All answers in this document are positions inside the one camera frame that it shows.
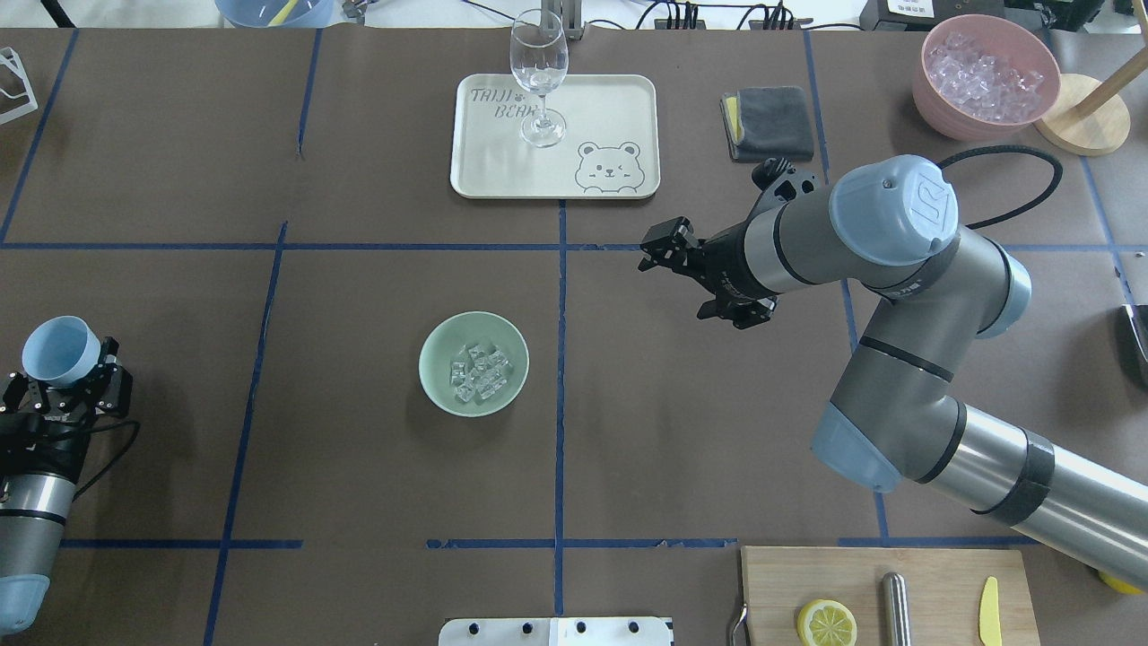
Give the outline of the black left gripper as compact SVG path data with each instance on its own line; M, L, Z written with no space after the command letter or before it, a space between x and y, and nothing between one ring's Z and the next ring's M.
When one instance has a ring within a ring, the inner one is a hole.
M99 360L75 386L85 408L61 423L41 415L46 394L40 381L9 372L1 383L1 476L49 475L78 481L96 415L123 420L130 413L133 378L118 360L119 342L104 336Z

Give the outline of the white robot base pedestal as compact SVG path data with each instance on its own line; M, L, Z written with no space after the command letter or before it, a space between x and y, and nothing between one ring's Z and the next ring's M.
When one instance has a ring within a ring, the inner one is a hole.
M456 618L439 645L674 645L668 618L639 616Z

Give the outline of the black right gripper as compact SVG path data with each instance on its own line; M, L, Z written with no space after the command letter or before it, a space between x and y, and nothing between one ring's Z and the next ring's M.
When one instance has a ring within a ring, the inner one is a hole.
M744 249L747 224L736 224L712 238L698 240L687 217L658 223L639 242L644 254L639 272L669 268L673 273L701 273L701 285L714 299L701 303L696 318L723 319L738 330L771 320L778 295L752 274Z

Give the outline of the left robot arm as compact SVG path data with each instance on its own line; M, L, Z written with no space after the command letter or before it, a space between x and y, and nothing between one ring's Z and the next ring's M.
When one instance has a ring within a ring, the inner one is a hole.
M90 439L101 418L127 421L133 378L106 336L90 375L52 386L11 371L3 378L3 504L1 504L1 624L3 635L33 625L51 584Z

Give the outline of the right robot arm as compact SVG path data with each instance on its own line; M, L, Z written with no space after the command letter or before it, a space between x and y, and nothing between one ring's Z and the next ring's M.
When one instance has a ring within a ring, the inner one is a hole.
M878 493L905 478L977 515L1145 589L1145 484L955 399L977 338L1031 301L1029 271L960 225L943 169L917 155L861 165L788 202L760 196L740 221L696 238L688 218L647 229L639 270L664 266L712 298L698 319L767 322L779 295L854 279L879 297L812 439L837 474Z

